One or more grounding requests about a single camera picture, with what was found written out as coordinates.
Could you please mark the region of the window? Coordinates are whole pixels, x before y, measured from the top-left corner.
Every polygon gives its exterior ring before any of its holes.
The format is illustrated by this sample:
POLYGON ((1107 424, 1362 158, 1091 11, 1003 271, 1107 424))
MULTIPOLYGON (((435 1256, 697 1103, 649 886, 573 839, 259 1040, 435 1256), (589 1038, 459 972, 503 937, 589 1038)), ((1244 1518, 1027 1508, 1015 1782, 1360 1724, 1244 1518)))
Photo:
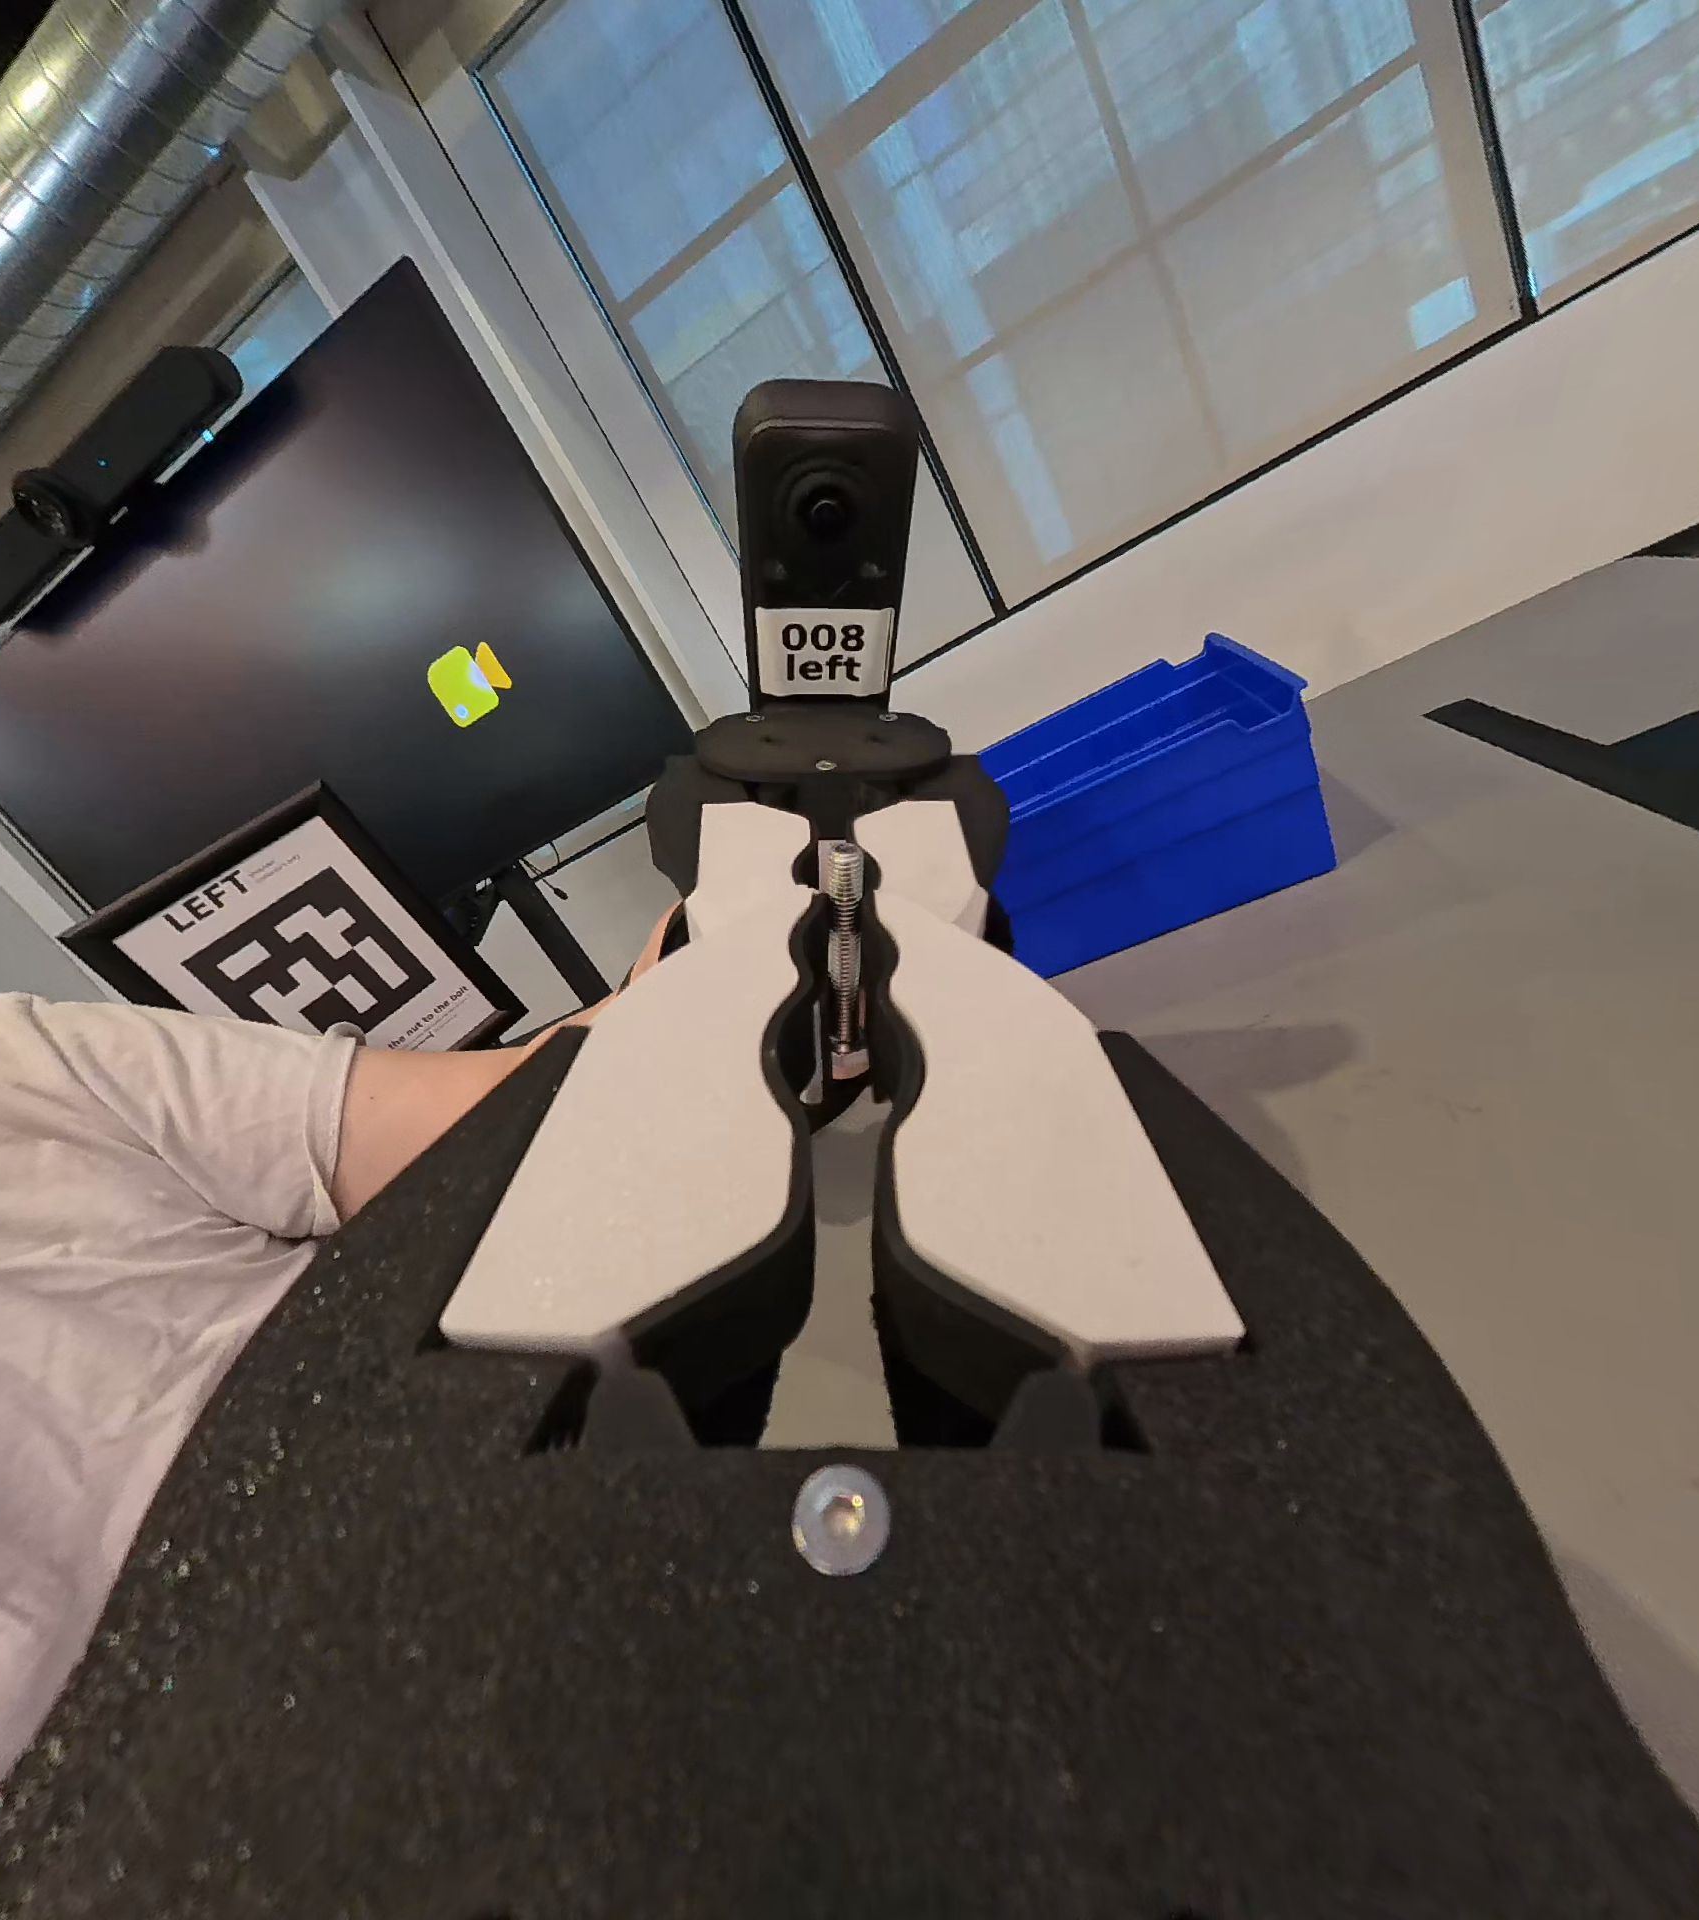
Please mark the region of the window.
POLYGON ((473 70, 723 538, 897 383, 995 612, 1699 223, 1699 1, 555 1, 473 70))

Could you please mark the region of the black screen stand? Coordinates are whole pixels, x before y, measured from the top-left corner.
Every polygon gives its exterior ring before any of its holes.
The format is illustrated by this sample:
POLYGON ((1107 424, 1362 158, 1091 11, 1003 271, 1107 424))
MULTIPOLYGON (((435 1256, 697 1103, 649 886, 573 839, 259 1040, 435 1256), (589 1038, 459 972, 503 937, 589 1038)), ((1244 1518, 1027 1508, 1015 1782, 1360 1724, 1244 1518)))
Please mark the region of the black screen stand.
POLYGON ((439 900, 447 924, 521 1000, 523 1031, 587 1010, 615 990, 557 909, 569 900, 553 879, 561 864, 563 852, 549 839, 439 900))

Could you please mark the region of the silver air duct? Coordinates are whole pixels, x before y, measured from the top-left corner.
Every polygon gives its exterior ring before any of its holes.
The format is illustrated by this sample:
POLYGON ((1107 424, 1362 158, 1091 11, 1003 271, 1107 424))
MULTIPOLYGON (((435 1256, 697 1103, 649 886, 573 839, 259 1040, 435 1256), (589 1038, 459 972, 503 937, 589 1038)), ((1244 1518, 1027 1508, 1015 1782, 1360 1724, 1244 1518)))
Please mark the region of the silver air duct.
POLYGON ((55 3, 0 77, 0 427, 341 11, 55 3))

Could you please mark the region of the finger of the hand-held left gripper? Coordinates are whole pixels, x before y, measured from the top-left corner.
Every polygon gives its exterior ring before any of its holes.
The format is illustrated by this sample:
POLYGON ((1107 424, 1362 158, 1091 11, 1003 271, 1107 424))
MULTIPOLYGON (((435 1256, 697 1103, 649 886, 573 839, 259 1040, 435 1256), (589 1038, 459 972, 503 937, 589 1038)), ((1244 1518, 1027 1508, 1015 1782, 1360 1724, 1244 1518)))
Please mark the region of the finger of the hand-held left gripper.
POLYGON ((791 933, 813 904, 813 888, 797 878, 811 846, 801 814, 759 802, 705 803, 685 898, 687 947, 789 959, 791 933))
POLYGON ((943 926, 983 926, 987 890, 975 875, 949 800, 897 800, 855 818, 853 842, 875 866, 873 907, 879 924, 899 924, 899 907, 943 926))

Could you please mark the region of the large black screen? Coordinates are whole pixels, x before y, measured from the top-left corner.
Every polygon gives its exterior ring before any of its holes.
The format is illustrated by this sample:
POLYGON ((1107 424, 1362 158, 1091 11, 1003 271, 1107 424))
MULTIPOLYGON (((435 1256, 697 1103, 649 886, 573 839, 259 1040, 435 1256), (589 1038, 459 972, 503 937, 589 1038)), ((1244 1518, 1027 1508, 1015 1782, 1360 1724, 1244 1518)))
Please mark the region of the large black screen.
POLYGON ((441 900, 689 724, 399 260, 0 644, 0 814, 105 905, 325 783, 441 900), (455 728, 427 665, 513 685, 455 728))

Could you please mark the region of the blue plastic bin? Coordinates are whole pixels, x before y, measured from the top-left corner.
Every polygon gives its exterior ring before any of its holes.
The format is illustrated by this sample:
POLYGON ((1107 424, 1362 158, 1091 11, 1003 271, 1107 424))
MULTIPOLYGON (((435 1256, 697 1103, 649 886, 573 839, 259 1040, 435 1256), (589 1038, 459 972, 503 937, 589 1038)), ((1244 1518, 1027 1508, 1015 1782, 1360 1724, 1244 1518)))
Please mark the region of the blue plastic bin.
POLYGON ((1057 977, 1336 866, 1284 665, 1208 634, 979 754, 1009 827, 991 882, 1015 958, 1057 977))

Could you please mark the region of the person's left forearm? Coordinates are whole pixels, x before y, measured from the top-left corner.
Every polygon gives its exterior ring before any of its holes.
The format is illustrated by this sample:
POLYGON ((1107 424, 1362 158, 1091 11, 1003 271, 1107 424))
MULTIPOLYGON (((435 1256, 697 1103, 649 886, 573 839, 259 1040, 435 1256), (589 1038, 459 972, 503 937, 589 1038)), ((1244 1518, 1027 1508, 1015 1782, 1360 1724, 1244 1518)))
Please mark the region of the person's left forearm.
POLYGON ((323 1185, 333 1222, 355 1220, 405 1167, 461 1118, 555 1041, 585 1034, 615 1010, 613 992, 555 1020, 521 1046, 413 1052, 353 1046, 333 1090, 323 1145, 323 1185))

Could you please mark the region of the black video bar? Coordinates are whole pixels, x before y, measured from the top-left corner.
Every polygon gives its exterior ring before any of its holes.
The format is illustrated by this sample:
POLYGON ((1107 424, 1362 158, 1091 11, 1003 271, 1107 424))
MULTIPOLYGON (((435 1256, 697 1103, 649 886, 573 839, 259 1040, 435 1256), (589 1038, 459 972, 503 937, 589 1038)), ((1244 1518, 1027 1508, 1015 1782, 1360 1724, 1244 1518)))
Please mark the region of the black video bar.
POLYGON ((47 466, 11 478, 0 517, 0 626, 23 612, 241 398, 217 348, 161 348, 47 466))

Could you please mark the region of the small silver bolt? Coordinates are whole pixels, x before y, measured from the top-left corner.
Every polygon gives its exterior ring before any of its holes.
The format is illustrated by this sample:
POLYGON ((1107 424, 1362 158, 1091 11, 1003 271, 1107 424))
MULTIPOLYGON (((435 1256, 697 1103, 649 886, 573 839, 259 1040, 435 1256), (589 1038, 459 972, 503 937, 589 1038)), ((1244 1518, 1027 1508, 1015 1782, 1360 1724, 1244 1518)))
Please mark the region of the small silver bolt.
POLYGON ((817 846, 817 883, 829 905, 827 1072, 831 1081, 865 1074, 861 995, 863 852, 849 838, 817 846))

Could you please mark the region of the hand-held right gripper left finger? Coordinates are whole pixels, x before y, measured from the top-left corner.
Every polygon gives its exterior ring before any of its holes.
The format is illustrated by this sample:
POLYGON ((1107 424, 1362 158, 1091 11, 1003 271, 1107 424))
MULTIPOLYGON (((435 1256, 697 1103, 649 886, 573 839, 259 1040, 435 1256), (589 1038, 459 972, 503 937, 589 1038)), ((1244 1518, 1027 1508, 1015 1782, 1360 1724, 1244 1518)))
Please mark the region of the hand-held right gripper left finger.
POLYGON ((441 1315, 445 1344, 763 1371, 813 1281, 809 1147, 777 1056, 807 1031, 811 894, 707 912, 601 1011, 441 1315))

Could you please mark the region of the yellow green sticker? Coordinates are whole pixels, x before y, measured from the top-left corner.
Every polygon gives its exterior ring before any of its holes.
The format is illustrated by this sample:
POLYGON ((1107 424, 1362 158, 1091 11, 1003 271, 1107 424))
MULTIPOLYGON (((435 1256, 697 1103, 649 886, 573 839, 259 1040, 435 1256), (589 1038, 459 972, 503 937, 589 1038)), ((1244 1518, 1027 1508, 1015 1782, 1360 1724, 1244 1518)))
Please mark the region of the yellow green sticker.
POLYGON ((467 729, 495 712, 513 680, 487 640, 475 645, 455 644, 427 665, 429 693, 447 720, 467 729))

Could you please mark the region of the person's white shirt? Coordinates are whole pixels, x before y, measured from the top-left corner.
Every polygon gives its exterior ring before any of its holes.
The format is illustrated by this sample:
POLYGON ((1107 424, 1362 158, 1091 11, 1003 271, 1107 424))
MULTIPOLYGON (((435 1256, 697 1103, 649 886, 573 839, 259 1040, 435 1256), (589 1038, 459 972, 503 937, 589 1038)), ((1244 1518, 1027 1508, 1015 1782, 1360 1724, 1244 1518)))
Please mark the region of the person's white shirt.
POLYGON ((0 994, 0 1780, 211 1386, 337 1227, 357 1046, 0 994))

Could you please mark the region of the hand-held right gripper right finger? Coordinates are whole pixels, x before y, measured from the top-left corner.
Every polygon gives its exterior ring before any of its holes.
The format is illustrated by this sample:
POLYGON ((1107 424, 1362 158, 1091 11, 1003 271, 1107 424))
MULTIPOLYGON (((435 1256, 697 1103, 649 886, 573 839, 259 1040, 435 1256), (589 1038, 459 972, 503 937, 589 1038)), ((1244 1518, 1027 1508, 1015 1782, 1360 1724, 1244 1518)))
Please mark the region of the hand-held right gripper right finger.
POLYGON ((927 907, 879 909, 903 1064, 877 1277, 927 1376, 1230 1352, 1242 1319, 1097 1029, 927 907))

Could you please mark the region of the framed marker poster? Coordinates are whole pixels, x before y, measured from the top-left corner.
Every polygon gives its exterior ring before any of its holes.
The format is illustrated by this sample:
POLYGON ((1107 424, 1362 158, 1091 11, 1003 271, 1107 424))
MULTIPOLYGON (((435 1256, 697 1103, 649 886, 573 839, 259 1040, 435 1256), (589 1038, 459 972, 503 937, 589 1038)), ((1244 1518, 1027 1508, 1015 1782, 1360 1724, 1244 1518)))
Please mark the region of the framed marker poster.
POLYGON ((487 1048, 525 1001, 323 781, 71 924, 139 1006, 403 1052, 487 1048))

